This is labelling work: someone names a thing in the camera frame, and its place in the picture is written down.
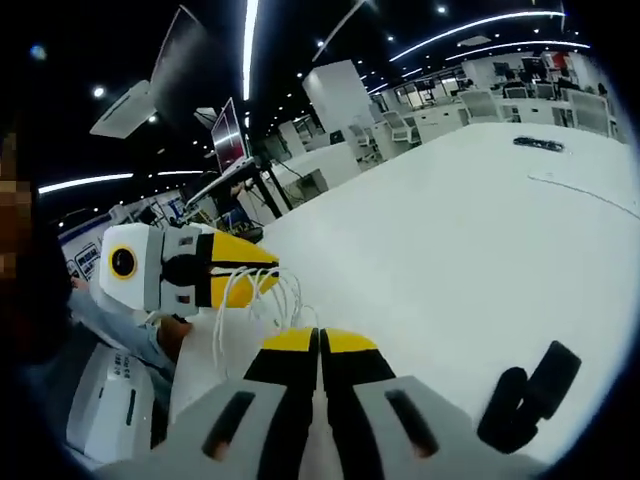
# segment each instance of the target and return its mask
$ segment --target light blue sleeve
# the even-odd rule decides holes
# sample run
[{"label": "light blue sleeve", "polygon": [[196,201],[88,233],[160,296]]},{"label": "light blue sleeve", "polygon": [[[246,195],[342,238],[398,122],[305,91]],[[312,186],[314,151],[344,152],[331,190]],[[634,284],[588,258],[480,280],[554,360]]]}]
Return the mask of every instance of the light blue sleeve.
[{"label": "light blue sleeve", "polygon": [[156,327],[147,324],[137,327],[133,318],[101,309],[88,290],[74,289],[68,305],[72,315],[80,317],[88,328],[104,333],[132,355],[165,370],[173,377],[175,364],[158,345]]}]

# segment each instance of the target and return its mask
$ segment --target gray chair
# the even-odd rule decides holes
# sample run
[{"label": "gray chair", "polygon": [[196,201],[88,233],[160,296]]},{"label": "gray chair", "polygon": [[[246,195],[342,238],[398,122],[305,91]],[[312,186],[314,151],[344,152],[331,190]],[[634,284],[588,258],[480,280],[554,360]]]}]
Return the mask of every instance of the gray chair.
[{"label": "gray chair", "polygon": [[507,98],[527,98],[527,89],[524,87],[505,88]]},{"label": "gray chair", "polygon": [[490,90],[467,90],[458,93],[469,116],[469,123],[502,122],[504,115]]},{"label": "gray chair", "polygon": [[537,98],[544,98],[545,100],[553,100],[556,98],[556,94],[553,91],[553,85],[549,83],[536,83],[534,87]]},{"label": "gray chair", "polygon": [[370,147],[373,143],[371,137],[360,125],[349,125],[349,130],[356,137],[359,147]]},{"label": "gray chair", "polygon": [[575,128],[611,136],[607,100],[591,93],[567,90]]},{"label": "gray chair", "polygon": [[410,144],[420,143],[418,127],[411,127],[398,112],[389,111],[382,114],[385,121],[391,128],[391,139],[394,142],[409,142]]},{"label": "gray chair", "polygon": [[372,153],[364,154],[363,157],[356,155],[357,158],[364,158],[365,161],[375,160],[378,157],[382,158],[380,154],[380,150],[378,149],[378,144],[373,139],[373,136],[365,131],[360,125],[349,125],[349,131],[356,138],[356,142],[358,143],[358,147],[361,148],[370,148]]}]

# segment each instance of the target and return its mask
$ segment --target computer monitor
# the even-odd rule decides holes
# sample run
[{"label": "computer monitor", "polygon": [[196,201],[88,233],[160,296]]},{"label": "computer monitor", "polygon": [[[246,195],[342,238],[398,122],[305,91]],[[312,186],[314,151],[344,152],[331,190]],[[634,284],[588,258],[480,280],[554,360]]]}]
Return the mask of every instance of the computer monitor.
[{"label": "computer monitor", "polygon": [[242,138],[242,130],[233,106],[233,98],[227,101],[211,129],[213,149],[218,158],[220,173],[241,158],[247,157],[247,149]]},{"label": "computer monitor", "polygon": [[531,75],[531,78],[547,78],[547,67],[540,57],[524,57],[522,59],[524,71]]},{"label": "computer monitor", "polygon": [[162,120],[188,138],[193,138],[194,131],[204,130],[194,113],[226,100],[220,92],[228,92],[227,79],[236,74],[235,65],[227,58],[222,44],[180,6],[151,74],[149,94]]},{"label": "computer monitor", "polygon": [[496,77],[504,77],[507,72],[511,70],[509,64],[506,62],[493,62],[493,69],[496,72]]}]

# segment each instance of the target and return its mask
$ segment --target person's arm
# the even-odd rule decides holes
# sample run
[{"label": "person's arm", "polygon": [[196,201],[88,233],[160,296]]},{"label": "person's arm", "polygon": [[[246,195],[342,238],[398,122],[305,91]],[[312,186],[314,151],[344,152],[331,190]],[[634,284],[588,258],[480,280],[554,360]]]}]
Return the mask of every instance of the person's arm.
[{"label": "person's arm", "polygon": [[173,363],[177,360],[179,345],[182,343],[172,340],[173,331],[160,333],[151,325],[137,327],[131,317],[101,309],[91,297],[89,290],[84,288],[74,288],[69,299],[69,308],[73,315],[78,315],[82,323],[94,332],[107,335],[141,360],[173,372]]}]

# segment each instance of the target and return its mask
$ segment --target white desk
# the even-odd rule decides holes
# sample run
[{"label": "white desk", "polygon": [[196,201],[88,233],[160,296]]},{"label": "white desk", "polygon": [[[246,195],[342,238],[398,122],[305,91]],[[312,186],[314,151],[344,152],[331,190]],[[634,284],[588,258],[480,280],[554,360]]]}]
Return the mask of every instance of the white desk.
[{"label": "white desk", "polygon": [[517,110],[522,123],[564,126],[563,115],[571,110],[571,103],[562,100],[544,100],[540,98],[500,98],[497,102],[512,115]]},{"label": "white desk", "polygon": [[[298,175],[304,177],[313,174],[316,183],[321,184],[318,187],[321,192],[336,188],[361,173],[358,162],[346,142],[307,152],[287,160],[284,165],[288,169],[281,164],[274,164],[272,167],[273,174],[283,188],[299,180]],[[273,181],[266,173],[262,175],[262,178],[275,199],[276,205],[283,215],[286,214],[289,209],[276,190]],[[253,194],[241,192],[238,195],[238,201],[252,220],[262,225],[268,225],[275,220],[271,210]]]},{"label": "white desk", "polygon": [[[519,135],[564,142],[566,151],[514,146]],[[634,337],[640,221],[528,175],[640,213],[627,146],[574,129],[487,123],[306,203],[269,225],[262,245],[298,276],[322,327],[369,336],[397,375],[415,375],[474,421],[505,369],[531,374],[551,341],[564,343],[582,366],[522,450],[553,462],[595,413]],[[227,350],[253,351],[255,340],[238,333],[243,324],[231,324],[237,344]],[[213,386],[210,340],[198,351],[199,333],[196,325],[183,345],[175,411],[184,407],[177,396]],[[180,383],[185,372],[191,385]]]},{"label": "white desk", "polygon": [[411,150],[409,142],[395,142],[391,138],[391,127],[387,122],[376,123],[371,127],[371,135],[382,155],[382,160],[387,161]]}]

